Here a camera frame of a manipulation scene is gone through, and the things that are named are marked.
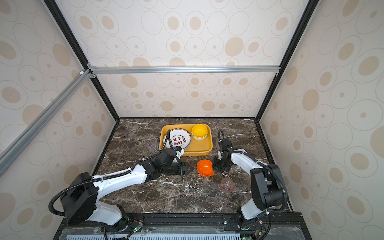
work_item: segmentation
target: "yellow bowl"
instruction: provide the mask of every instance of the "yellow bowl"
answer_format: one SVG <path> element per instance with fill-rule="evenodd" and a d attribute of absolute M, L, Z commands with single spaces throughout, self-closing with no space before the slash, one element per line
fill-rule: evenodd
<path fill-rule="evenodd" d="M 204 140 L 208 135 L 208 129 L 204 124 L 196 124 L 192 128 L 192 136 L 196 140 Z"/>

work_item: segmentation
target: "ventilation grille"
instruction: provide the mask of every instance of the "ventilation grille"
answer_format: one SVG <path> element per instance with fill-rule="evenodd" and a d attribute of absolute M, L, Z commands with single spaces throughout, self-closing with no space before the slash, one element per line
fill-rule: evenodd
<path fill-rule="evenodd" d="M 109 235 L 109 240 L 125 237 L 127 235 Z M 102 234 L 97 235 L 68 235 L 66 240 L 104 240 Z M 147 234 L 132 235 L 129 240 L 240 240 L 238 233 L 207 233 L 207 234 Z"/>

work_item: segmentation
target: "yellow tray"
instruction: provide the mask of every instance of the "yellow tray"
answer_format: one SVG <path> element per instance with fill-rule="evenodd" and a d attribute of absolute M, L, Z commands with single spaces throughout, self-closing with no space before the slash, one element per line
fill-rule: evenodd
<path fill-rule="evenodd" d="M 161 129 L 159 149 L 163 147 L 163 139 L 164 139 L 164 136 L 167 134 L 168 129 L 172 130 L 176 128 L 181 128 L 181 129 L 187 130 L 191 135 L 191 144 L 187 149 L 185 149 L 183 156 L 188 157 L 188 156 L 208 155 L 213 148 L 211 128 L 208 125 L 204 124 L 208 129 L 208 135 L 204 140 L 198 141 L 192 137 L 192 133 L 191 133 L 192 127 L 195 125 L 196 124 L 174 124 L 174 125 L 164 126 L 163 129 Z"/>

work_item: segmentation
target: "orange bowl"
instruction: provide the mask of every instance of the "orange bowl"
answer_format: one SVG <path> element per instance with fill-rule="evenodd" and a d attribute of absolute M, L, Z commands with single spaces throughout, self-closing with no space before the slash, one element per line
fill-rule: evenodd
<path fill-rule="evenodd" d="M 203 177 L 210 177 L 215 173 L 212 169 L 212 162 L 207 159 L 200 160 L 197 163 L 197 171 Z"/>

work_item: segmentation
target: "white plate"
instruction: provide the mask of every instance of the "white plate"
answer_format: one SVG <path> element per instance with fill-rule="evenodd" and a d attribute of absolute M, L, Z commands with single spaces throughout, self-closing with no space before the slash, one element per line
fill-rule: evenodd
<path fill-rule="evenodd" d="M 187 130 L 176 128 L 169 133 L 172 145 L 174 147 L 180 146 L 182 149 L 187 149 L 191 144 L 191 135 Z M 170 148 L 169 142 L 167 141 L 166 147 Z"/>

